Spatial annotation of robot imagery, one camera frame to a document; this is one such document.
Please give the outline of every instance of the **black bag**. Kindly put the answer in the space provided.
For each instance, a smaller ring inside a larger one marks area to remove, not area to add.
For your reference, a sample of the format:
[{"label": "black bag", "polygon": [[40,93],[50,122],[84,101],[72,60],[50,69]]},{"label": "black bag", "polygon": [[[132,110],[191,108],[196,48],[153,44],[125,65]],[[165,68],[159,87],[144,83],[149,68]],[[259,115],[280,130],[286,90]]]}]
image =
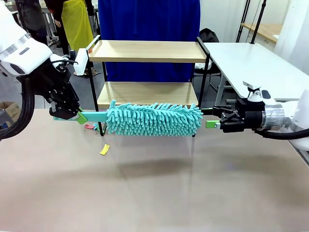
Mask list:
[{"label": "black bag", "polygon": [[203,43],[218,43],[219,39],[212,30],[205,28],[199,32],[199,37]]}]

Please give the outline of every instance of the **tabletop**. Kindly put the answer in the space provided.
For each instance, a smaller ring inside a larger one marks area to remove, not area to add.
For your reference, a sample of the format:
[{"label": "tabletop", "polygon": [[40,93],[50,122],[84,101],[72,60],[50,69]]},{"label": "tabletop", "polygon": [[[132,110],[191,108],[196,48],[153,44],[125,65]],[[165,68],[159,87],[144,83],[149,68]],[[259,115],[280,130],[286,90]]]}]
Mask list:
[{"label": "tabletop", "polygon": [[[110,149],[102,156],[105,144]],[[0,230],[309,229],[307,165],[288,142],[249,130],[100,137],[35,110],[23,132],[0,142],[0,151]]]},{"label": "tabletop", "polygon": [[90,61],[205,63],[196,42],[100,40],[89,53]]},{"label": "tabletop", "polygon": [[[247,29],[255,30],[256,23],[242,23],[243,27]],[[280,35],[282,30],[282,24],[273,24],[273,23],[261,23],[257,34],[263,36],[264,38],[277,43],[278,39],[274,35]]]},{"label": "tabletop", "polygon": [[309,87],[309,76],[257,43],[205,45],[213,61],[242,98],[249,94],[242,81],[261,85],[277,101],[296,101]]}]

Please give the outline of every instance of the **black hose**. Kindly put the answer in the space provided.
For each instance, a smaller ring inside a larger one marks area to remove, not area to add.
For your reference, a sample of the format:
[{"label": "black hose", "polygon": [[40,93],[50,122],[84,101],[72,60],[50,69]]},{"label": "black hose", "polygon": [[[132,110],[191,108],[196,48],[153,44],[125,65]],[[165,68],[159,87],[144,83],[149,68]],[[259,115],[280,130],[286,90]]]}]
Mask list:
[{"label": "black hose", "polygon": [[24,130],[31,121],[34,111],[34,93],[29,78],[20,80],[22,87],[22,108],[18,120],[9,128],[0,130],[0,140],[13,137]]},{"label": "black hose", "polygon": [[302,139],[309,137],[309,129],[291,133],[275,133],[275,132],[268,132],[265,130],[262,131],[255,130],[254,132],[259,135],[262,135],[264,138],[277,139],[277,140],[293,140],[293,139]]}]

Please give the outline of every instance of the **beige table surface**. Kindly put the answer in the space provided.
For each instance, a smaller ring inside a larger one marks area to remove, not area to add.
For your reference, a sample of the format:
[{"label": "beige table surface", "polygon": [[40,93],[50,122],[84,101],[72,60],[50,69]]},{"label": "beige table surface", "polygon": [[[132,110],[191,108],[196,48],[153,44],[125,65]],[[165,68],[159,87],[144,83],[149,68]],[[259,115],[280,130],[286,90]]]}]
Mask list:
[{"label": "beige table surface", "polygon": [[100,40],[89,60],[205,63],[206,55],[196,42]]},{"label": "beige table surface", "polygon": [[251,131],[101,138],[35,110],[0,142],[0,189],[4,231],[309,230],[308,167],[287,142]]},{"label": "beige table surface", "polygon": [[[241,23],[241,25],[252,31],[255,30],[255,23]],[[280,35],[282,30],[282,24],[272,24],[272,23],[261,23],[257,34],[263,36],[265,39],[268,39],[274,43],[277,43],[278,39],[274,35]]]}]

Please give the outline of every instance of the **wooden shelf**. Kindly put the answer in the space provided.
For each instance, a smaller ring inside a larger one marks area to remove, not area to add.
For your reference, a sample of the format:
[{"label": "wooden shelf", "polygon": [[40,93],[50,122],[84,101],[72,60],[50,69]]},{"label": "wooden shelf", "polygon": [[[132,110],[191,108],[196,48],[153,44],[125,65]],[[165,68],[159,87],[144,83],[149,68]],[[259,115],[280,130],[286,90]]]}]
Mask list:
[{"label": "wooden shelf", "polygon": [[196,42],[100,40],[89,53],[89,60],[205,63],[206,55]]},{"label": "wooden shelf", "polygon": [[[256,24],[253,23],[242,23],[241,24],[244,28],[247,28],[252,31],[255,30]],[[280,35],[282,30],[282,24],[270,24],[270,23],[261,23],[257,34],[263,36],[266,39],[276,43],[278,39],[274,37],[274,35]]]},{"label": "wooden shelf", "polygon": [[151,105],[171,103],[191,106],[198,104],[192,83],[161,82],[105,82],[98,98],[100,108],[109,107],[112,100],[117,105],[132,103]]}]

